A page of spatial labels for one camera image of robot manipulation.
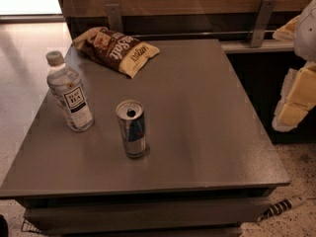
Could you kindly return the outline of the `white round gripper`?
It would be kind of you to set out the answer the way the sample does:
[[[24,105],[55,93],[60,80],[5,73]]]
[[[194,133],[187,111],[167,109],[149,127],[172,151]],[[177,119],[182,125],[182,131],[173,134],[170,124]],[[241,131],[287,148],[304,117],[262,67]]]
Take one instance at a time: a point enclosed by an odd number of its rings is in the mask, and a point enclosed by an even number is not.
[[[273,33],[274,40],[294,40],[294,52],[306,61],[316,61],[316,0],[299,16]],[[307,62],[299,70],[290,68],[284,77],[280,100],[272,121],[273,129],[288,132],[304,120],[316,106],[316,63]]]

